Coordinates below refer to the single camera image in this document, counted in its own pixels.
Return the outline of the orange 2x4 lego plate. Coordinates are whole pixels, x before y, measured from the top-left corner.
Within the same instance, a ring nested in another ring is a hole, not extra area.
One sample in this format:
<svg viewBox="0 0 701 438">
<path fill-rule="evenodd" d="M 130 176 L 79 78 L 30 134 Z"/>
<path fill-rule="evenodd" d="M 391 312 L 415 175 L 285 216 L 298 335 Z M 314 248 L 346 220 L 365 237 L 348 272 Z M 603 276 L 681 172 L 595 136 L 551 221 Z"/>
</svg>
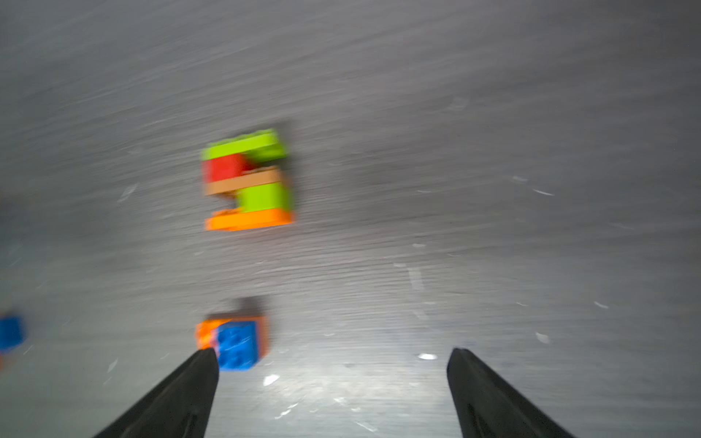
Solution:
<svg viewBox="0 0 701 438">
<path fill-rule="evenodd" d="M 265 316 L 215 317 L 195 328 L 198 350 L 245 350 L 246 357 L 256 352 L 258 360 L 269 352 L 268 318 Z"/>
</svg>

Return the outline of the tan 2x4 lego plate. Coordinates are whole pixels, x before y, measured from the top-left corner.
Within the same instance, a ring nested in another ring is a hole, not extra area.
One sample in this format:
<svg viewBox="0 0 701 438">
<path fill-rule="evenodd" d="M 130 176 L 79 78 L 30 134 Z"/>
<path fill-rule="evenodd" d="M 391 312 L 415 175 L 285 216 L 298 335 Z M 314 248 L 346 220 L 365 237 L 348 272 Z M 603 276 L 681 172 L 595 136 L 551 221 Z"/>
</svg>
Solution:
<svg viewBox="0 0 701 438">
<path fill-rule="evenodd" d="M 204 194 L 208 196 L 234 197 L 237 191 L 265 184 L 282 183 L 284 175 L 277 166 L 257 169 L 244 173 L 235 178 L 229 178 L 217 182 L 209 182 L 204 185 Z"/>
</svg>

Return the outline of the red lego brick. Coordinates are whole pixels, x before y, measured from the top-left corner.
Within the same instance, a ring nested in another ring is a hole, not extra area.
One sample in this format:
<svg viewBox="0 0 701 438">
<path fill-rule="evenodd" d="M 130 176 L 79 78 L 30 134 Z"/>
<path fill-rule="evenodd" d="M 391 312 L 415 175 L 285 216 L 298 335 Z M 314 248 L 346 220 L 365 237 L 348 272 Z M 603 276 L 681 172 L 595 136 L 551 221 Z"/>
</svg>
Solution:
<svg viewBox="0 0 701 438">
<path fill-rule="evenodd" d="M 203 161 L 204 182 L 211 184 L 242 176 L 256 168 L 244 154 L 230 154 Z"/>
</svg>

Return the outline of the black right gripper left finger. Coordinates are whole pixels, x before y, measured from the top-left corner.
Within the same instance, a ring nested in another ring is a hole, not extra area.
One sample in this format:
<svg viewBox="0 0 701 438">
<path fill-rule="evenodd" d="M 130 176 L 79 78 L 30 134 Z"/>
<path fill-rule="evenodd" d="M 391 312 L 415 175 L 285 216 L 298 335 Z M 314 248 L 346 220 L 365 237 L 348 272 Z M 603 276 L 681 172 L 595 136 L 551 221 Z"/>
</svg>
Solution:
<svg viewBox="0 0 701 438">
<path fill-rule="evenodd" d="M 203 437 L 218 379 L 215 350 L 199 350 L 97 436 Z"/>
</svg>

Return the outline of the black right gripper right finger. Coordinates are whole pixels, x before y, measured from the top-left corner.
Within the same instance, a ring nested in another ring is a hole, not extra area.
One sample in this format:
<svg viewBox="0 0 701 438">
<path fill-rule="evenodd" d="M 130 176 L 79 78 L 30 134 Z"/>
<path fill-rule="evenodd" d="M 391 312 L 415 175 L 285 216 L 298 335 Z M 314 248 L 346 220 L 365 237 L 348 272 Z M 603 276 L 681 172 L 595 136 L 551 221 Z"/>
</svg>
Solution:
<svg viewBox="0 0 701 438">
<path fill-rule="evenodd" d="M 464 437 L 572 438 L 470 350 L 452 351 L 447 381 Z"/>
</svg>

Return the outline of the lime green 2x4 lego brick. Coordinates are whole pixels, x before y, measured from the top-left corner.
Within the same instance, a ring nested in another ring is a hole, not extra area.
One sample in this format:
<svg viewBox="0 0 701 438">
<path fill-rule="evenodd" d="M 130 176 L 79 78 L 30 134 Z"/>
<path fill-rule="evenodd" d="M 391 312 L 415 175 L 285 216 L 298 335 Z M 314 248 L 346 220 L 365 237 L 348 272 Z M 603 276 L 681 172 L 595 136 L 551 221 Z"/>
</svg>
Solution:
<svg viewBox="0 0 701 438">
<path fill-rule="evenodd" d="M 288 157 L 288 151 L 275 129 L 242 134 L 210 143 L 201 153 L 202 161 L 242 154 L 253 164 L 264 164 Z"/>
</svg>

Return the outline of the small blue lego brick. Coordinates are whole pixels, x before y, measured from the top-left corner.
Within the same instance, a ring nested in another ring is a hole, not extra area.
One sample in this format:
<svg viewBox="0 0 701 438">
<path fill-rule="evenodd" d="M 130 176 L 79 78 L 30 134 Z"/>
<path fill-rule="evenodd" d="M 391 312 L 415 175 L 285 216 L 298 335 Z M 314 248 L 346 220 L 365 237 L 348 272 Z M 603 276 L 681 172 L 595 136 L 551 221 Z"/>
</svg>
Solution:
<svg viewBox="0 0 701 438">
<path fill-rule="evenodd" d="M 20 315 L 5 314 L 0 318 L 0 351 L 10 352 L 26 340 L 25 323 Z"/>
</svg>

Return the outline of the lime green 2x2 lego brick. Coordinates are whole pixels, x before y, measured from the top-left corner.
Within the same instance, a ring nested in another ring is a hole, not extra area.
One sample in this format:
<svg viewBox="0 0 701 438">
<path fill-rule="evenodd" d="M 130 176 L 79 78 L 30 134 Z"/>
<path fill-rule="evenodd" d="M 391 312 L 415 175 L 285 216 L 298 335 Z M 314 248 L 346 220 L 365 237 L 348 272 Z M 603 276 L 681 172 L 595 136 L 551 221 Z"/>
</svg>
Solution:
<svg viewBox="0 0 701 438">
<path fill-rule="evenodd" d="M 282 182 L 251 186 L 237 191 L 238 207 L 243 213 L 281 209 L 294 210 L 294 197 Z"/>
</svg>

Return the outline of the blue 2x2 lego brick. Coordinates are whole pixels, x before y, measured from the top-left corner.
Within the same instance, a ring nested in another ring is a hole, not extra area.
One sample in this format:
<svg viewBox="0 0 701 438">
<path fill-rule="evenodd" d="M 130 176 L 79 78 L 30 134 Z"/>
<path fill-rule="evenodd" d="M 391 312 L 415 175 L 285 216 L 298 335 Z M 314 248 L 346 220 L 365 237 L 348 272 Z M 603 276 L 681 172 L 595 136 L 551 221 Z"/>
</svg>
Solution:
<svg viewBox="0 0 701 438">
<path fill-rule="evenodd" d="M 217 356 L 220 370 L 244 372 L 259 360 L 257 323 L 231 321 L 217 329 Z"/>
</svg>

